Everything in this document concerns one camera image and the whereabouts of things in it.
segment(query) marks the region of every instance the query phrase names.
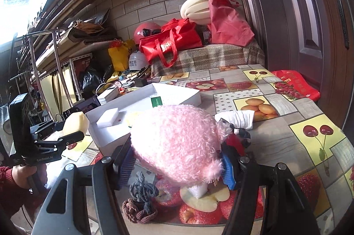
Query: pink plush toy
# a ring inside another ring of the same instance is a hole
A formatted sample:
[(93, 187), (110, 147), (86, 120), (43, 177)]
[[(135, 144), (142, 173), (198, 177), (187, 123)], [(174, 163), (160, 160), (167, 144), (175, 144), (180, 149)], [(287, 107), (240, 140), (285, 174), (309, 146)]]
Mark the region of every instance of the pink plush toy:
[(163, 105), (140, 114), (131, 144), (147, 169), (181, 187), (218, 180), (218, 151), (231, 129), (192, 105)]

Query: red bag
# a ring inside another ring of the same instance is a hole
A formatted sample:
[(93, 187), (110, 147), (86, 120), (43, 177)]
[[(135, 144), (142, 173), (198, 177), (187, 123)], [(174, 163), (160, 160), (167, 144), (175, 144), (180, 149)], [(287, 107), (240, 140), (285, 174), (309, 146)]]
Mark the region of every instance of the red bag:
[[(139, 50), (147, 61), (160, 57), (166, 67), (171, 67), (177, 60), (178, 50), (202, 47), (201, 39), (194, 29), (195, 23), (186, 19), (172, 19), (161, 27), (161, 33), (140, 39)], [(164, 54), (173, 52), (173, 59), (167, 63)]]
[(235, 10), (240, 4), (230, 0), (209, 0), (211, 43), (246, 46), (254, 33), (245, 19)]
[(302, 95), (306, 96), (307, 98), (313, 101), (317, 101), (320, 99), (321, 95), (319, 91), (314, 89), (310, 85), (308, 85), (305, 79), (297, 71), (278, 70), (278, 71), (272, 71), (272, 73), (276, 77), (288, 83), (289, 85), (293, 85), (296, 91), (300, 92)]

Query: gray rope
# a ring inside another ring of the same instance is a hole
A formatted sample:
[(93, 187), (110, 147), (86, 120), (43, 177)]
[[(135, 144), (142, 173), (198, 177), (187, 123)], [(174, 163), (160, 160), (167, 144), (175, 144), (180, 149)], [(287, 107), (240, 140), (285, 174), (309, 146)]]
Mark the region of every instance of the gray rope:
[(144, 211), (146, 214), (152, 214), (154, 211), (150, 198), (157, 196), (159, 194), (159, 189), (153, 184), (146, 182), (145, 176), (141, 171), (136, 174), (138, 178), (129, 187), (130, 195), (135, 202), (144, 203)]

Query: green label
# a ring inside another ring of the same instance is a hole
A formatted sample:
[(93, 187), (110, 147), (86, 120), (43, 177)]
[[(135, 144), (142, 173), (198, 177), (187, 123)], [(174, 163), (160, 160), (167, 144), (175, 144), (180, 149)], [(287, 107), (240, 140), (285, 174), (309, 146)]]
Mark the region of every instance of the green label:
[(153, 107), (156, 107), (156, 106), (159, 106), (159, 105), (162, 105), (162, 100), (161, 100), (161, 97), (153, 97), (151, 99), (151, 103), (153, 104)]

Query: plaid blanket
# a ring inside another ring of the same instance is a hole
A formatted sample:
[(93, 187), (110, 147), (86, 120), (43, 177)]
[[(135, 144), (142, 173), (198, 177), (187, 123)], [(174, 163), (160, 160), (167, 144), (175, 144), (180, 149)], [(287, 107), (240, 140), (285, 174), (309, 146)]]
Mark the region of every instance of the plaid blanket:
[[(167, 62), (171, 61), (172, 56), (171, 52), (165, 55)], [(200, 48), (181, 50), (178, 52), (177, 61), (170, 68), (165, 67), (157, 57), (153, 59), (151, 71), (152, 77), (158, 77), (244, 64), (264, 66), (264, 53), (255, 40), (246, 47), (211, 44)]]

